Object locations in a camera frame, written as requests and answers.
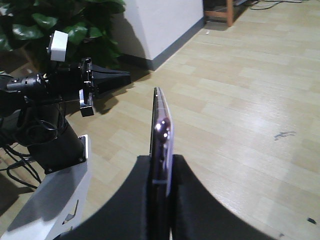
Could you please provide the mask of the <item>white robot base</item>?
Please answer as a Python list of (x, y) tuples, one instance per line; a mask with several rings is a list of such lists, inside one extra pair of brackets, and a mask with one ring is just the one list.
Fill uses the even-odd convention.
[(80, 141), (84, 160), (47, 174), (1, 239), (53, 240), (81, 223), (92, 177), (92, 148), (87, 134)]

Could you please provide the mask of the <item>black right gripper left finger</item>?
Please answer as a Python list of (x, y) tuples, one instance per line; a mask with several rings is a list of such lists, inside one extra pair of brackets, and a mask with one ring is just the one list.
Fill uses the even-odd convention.
[(140, 155), (117, 192), (61, 240), (146, 240), (150, 157)]

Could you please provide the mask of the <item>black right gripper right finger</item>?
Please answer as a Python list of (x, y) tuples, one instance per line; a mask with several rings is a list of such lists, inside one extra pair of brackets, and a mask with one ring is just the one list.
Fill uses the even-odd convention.
[(223, 206), (204, 187), (182, 155), (173, 156), (175, 240), (270, 240)]

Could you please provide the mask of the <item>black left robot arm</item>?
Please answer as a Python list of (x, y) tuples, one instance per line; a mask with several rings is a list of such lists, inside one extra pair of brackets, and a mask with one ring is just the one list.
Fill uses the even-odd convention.
[(84, 145), (61, 110), (78, 102), (83, 117), (92, 116), (93, 100), (127, 86), (131, 75), (84, 58), (49, 73), (0, 77), (0, 145), (18, 143), (50, 174), (80, 164)]

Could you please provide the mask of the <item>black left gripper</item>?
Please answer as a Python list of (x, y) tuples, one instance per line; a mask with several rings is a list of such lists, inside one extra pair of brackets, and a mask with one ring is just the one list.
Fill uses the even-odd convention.
[(61, 101), (78, 101), (83, 117), (94, 115), (93, 95), (104, 97), (131, 83), (130, 72), (92, 65), (90, 57), (83, 58), (81, 63), (58, 68), (54, 73), (54, 90)]

